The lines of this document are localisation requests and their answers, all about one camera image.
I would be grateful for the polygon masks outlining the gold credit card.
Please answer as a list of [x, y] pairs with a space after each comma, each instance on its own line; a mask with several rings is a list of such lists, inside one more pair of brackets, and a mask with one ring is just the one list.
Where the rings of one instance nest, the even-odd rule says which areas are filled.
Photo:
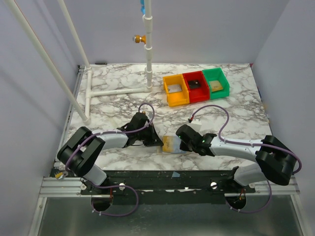
[[174, 149], [173, 136], [163, 136], [162, 141], [163, 141], [162, 152], [172, 153]]

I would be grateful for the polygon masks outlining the beige card holder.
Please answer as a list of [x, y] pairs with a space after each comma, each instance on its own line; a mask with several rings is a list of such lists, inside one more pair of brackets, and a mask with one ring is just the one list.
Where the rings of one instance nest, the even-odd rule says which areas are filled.
[[180, 138], [178, 138], [176, 135], [173, 136], [173, 138], [174, 138], [173, 152], [172, 153], [162, 152], [162, 147], [157, 147], [157, 154], [165, 154], [165, 155], [168, 155], [168, 154], [187, 154], [188, 153], [187, 151], [183, 151], [180, 149], [180, 143], [181, 143]]

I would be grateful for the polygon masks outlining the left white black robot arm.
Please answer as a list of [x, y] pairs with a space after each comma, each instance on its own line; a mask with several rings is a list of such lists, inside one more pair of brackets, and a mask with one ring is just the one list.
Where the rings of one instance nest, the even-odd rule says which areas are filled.
[[154, 117], [154, 112], [137, 112], [127, 124], [103, 133], [94, 134], [82, 126], [62, 146], [57, 158], [65, 164], [66, 171], [100, 186], [107, 174], [95, 162], [103, 150], [132, 147], [136, 142], [146, 147], [163, 146], [153, 124]]

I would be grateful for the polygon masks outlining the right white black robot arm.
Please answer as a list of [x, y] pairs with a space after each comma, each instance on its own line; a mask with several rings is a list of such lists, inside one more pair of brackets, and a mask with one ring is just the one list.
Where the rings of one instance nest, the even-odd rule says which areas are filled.
[[267, 135], [262, 140], [224, 140], [216, 134], [200, 135], [189, 125], [182, 125], [176, 136], [181, 140], [180, 149], [201, 156], [230, 156], [252, 161], [245, 167], [234, 167], [226, 180], [232, 188], [242, 188], [251, 183], [271, 181], [287, 186], [293, 174], [296, 159], [290, 150], [275, 137]]

